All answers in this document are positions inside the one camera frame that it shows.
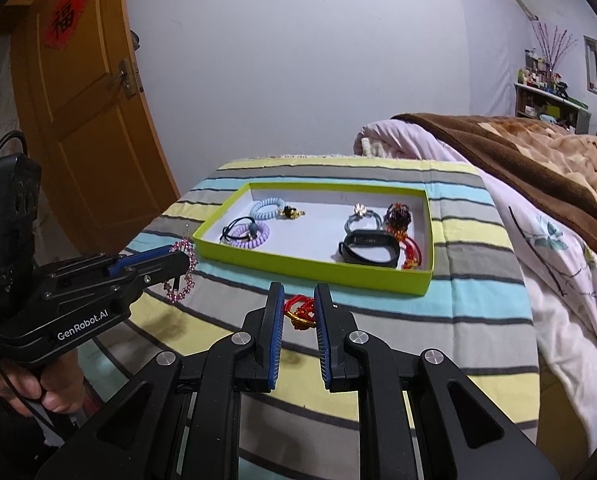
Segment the person's left hand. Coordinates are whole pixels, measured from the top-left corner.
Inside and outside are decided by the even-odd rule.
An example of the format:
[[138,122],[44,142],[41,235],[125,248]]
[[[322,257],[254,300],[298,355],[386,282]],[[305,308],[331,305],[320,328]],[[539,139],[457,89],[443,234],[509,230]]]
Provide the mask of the person's left hand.
[[29,417],[32,413],[10,387],[29,400],[41,400],[46,410],[68,414],[78,411],[84,404],[86,390],[84,372],[78,363],[78,351],[60,356],[37,378],[28,370],[13,363],[0,365],[0,396],[15,411]]

